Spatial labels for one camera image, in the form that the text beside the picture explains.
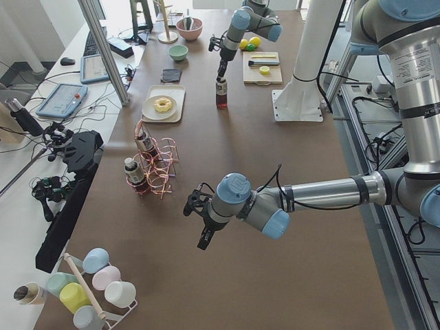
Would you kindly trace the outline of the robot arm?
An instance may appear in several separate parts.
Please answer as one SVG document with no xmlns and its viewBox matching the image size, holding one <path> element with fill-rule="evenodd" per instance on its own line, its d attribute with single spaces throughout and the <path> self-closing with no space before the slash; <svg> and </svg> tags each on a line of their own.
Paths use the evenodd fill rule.
<svg viewBox="0 0 440 330">
<path fill-rule="evenodd" d="M 272 97 L 276 121 L 315 121 L 320 107 L 319 76 L 336 34 L 345 1 L 312 1 L 291 81 Z M 276 42 L 283 31 L 268 1 L 243 1 L 229 28 L 210 38 L 220 47 L 218 77 L 223 78 L 245 32 Z M 183 214 L 196 212 L 204 228 L 197 247 L 205 250 L 214 233 L 236 217 L 279 239 L 295 206 L 343 210 L 362 204 L 401 206 L 439 227 L 439 1 L 354 1 L 349 50 L 356 55 L 386 54 L 390 59 L 408 163 L 347 179 L 281 186 L 278 171 L 256 191 L 242 174 L 226 175 L 214 195 L 201 183 L 188 196 Z"/>
<path fill-rule="evenodd" d="M 216 48 L 220 51 L 220 63 L 217 70 L 217 80 L 225 76 L 228 63 L 232 61 L 246 32 L 253 32 L 264 39 L 276 42 L 283 28 L 275 11 L 270 9 L 269 1 L 243 1 L 235 10 L 229 27 L 221 37 L 210 37 L 208 51 Z"/>
</svg>

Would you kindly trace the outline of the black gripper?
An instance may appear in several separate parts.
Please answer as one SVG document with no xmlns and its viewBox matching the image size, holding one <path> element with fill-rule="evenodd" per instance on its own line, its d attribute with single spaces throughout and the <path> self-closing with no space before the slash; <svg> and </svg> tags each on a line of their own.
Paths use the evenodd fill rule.
<svg viewBox="0 0 440 330">
<path fill-rule="evenodd" d="M 208 51 L 213 52 L 219 49 L 220 63 L 217 70 L 217 79 L 224 78 L 228 62 L 232 61 L 237 52 L 237 42 L 232 41 L 228 36 L 217 38 L 214 34 L 210 37 Z"/>
<path fill-rule="evenodd" d="M 229 219 L 225 222 L 220 222 L 220 220 L 215 220 L 213 215 L 210 215 L 208 207 L 211 206 L 213 194 L 202 192 L 204 186 L 207 186 L 210 191 L 214 193 L 214 190 L 209 184 L 200 183 L 198 187 L 189 194 L 183 209 L 183 214 L 186 217 L 192 212 L 195 212 L 203 218 L 204 228 L 197 244 L 200 250 L 206 250 L 215 231 L 222 230 L 229 222 Z"/>
</svg>

